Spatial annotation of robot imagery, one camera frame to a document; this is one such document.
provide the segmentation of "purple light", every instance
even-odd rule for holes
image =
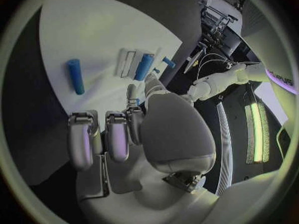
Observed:
[[[296,91],[296,89],[293,87],[293,86],[290,86],[284,82],[282,82],[280,79],[276,78],[273,74],[271,74],[270,71],[268,71],[266,69],[266,73],[268,75],[268,77],[277,85],[279,85],[280,87],[284,88],[285,90],[295,94],[295,95],[298,95],[298,91]]]

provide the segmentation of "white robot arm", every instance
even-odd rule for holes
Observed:
[[[268,82],[265,66],[262,63],[247,66],[244,63],[234,65],[229,71],[214,73],[200,78],[190,86],[188,95],[195,102],[204,101],[223,91],[232,84],[245,84],[248,81]]]

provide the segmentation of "blue foam roller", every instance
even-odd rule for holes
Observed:
[[[137,81],[143,81],[151,67],[153,62],[153,56],[145,54],[140,61],[134,79]]]
[[[81,68],[80,68],[80,60],[79,59],[72,59],[67,62],[67,66],[69,68],[71,80],[76,91],[76,94],[81,95],[85,92],[82,75],[81,75]]]
[[[169,65],[171,68],[175,67],[175,63],[171,60],[169,60],[166,56],[163,58],[163,62],[165,62],[167,65]]]

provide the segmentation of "small blue object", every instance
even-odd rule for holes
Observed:
[[[80,68],[80,60],[79,59],[72,59],[69,60],[67,63],[69,68],[71,80],[76,91],[76,94],[81,95],[85,92],[82,75],[81,75],[81,68]]]
[[[165,62],[167,65],[169,65],[171,68],[175,67],[175,63],[171,60],[169,60],[166,56],[163,58],[163,62]]]
[[[160,70],[158,70],[156,67],[153,69],[153,71],[155,71],[157,74],[160,73]]]
[[[149,54],[144,54],[142,60],[140,61],[134,79],[137,81],[143,81],[151,67],[153,62],[153,56]]]

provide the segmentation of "green light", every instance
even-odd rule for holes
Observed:
[[[250,105],[254,126],[254,162],[263,161],[263,128],[257,103]]]

